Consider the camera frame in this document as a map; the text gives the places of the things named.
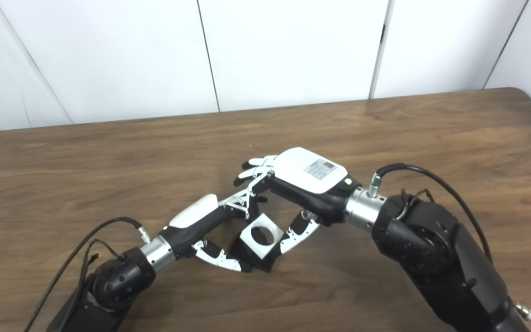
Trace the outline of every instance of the robotic hand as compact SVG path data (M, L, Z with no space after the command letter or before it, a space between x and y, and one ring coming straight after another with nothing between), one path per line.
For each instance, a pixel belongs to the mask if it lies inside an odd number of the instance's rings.
M245 171L234 181L235 186L253 179L252 194L270 189L304 208L261 260L243 255L255 252L256 244L245 243L245 250L237 250L237 256L253 267L269 271L273 259L291 248L286 243L304 240L319 224L350 223L371 233L378 250L403 267L434 313L458 332L529 331L518 314L531 321L531 309L510 300L472 212L435 174L417 166L392 164L377 170L369 188L364 189L343 166L302 148L251 159L242 167ZM394 170L420 172L453 194L476 227L484 252L464 225L434 202L428 191L415 196L405 191L390 197L378 195L382 177ZM419 199L422 193L430 202ZM265 268L264 259L269 259Z
M68 298L47 332L116 331L137 296L153 283L156 273L181 258L196 256L225 269L251 271L248 263L202 239L230 218L256 219L257 202L266 200L257 194L251 196L250 192L242 190L221 202L216 195L208 194L181 211L152 240L143 229L145 245L97 267Z

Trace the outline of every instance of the label sticker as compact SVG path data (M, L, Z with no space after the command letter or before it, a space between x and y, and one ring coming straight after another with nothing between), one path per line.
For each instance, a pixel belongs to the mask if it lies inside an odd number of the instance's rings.
M304 171L314 176L316 179L324 179L326 176L331 174L331 172L333 172L333 170L336 168L337 166L335 166L334 164L331 164L326 160L319 159L316 160L316 162L307 166L307 168L304 168Z

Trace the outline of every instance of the silver metal joint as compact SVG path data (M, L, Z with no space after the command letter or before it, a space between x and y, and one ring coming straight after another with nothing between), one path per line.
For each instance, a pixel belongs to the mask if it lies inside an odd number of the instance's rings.
M143 239L143 242L146 244L151 243L151 237L149 236L149 233L145 230L143 226L137 228L137 231L139 231L139 234L141 235L141 239Z
M513 301L512 305L524 320L531 321L531 308L521 305L516 301Z
M370 198L378 197L378 189L380 188L380 183L382 183L382 178L377 173L374 173L370 181L370 186L366 195Z
M371 232L386 198L371 197L369 191L358 187L345 204L343 220L365 231Z
M175 254L171 246L161 235L142 246L141 251L156 272L175 261Z

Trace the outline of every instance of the wooden table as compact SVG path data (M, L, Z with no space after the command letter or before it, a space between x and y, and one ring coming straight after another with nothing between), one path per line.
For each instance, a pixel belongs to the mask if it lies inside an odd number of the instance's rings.
M496 89L0 132L0 332L23 330L61 263L95 225L130 216L155 234L204 194L236 192L231 183L243 161L296 146L364 182L378 166L400 161L442 176L479 218L510 295L531 307L531 99ZM391 174L381 193L401 187L432 189L468 223L451 197L416 174ZM267 196L262 211L285 229L299 207ZM230 221L208 239L227 247L243 227ZM98 237L119 251L141 244L130 225ZM77 274L74 262L34 331L46 328ZM334 225L279 258L270 274L181 259L158 275L120 329L200 330L451 328L369 234Z

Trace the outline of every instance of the cable connector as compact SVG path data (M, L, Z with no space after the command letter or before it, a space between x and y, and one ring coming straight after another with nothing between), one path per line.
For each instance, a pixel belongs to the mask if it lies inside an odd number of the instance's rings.
M141 239L143 239L143 242L145 242L145 244L151 243L151 237L143 226L137 228L136 230L139 231L139 234L141 234Z
M378 173L374 173L370 181L370 187L368 187L368 191L366 192L366 195L370 198L377 198L378 189L380 188L381 182L382 182L382 177L379 176Z
M513 301L512 305L524 320L531 321L531 308L521 305L516 301Z

